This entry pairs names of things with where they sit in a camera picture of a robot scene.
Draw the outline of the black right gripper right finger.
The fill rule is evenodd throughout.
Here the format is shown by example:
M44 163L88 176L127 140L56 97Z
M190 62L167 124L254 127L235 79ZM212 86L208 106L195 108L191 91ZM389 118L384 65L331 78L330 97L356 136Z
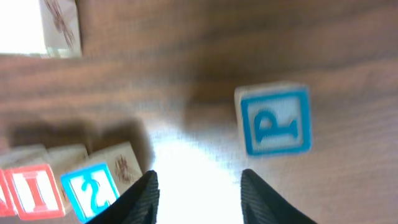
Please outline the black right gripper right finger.
M252 169L241 174L241 208L244 224L315 224Z

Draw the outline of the red letter I block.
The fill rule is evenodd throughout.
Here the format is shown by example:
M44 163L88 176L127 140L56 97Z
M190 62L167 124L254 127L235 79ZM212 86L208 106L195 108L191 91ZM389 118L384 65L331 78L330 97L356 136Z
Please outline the red letter I block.
M60 178L87 158L82 144L21 146L2 155L1 171L20 219L62 218L71 211Z

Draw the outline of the red letter A block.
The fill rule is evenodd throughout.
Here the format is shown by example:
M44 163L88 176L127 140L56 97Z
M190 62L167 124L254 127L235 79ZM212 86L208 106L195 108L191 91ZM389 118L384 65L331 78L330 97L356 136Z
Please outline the red letter A block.
M6 213L21 220L45 217L56 202L55 181L50 166L40 157L43 145L22 146L1 154L1 190Z

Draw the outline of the blue number 2 block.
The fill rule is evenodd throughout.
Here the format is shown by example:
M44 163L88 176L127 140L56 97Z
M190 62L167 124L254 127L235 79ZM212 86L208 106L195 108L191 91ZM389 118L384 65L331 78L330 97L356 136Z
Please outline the blue number 2 block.
M81 223L106 210L138 179L142 171L131 146L124 142L96 151L60 177Z

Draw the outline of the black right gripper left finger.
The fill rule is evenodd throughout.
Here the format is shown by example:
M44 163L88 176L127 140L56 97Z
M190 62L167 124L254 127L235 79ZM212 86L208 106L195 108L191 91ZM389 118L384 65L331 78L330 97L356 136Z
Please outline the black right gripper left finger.
M157 173L147 171L88 224L156 224L159 198Z

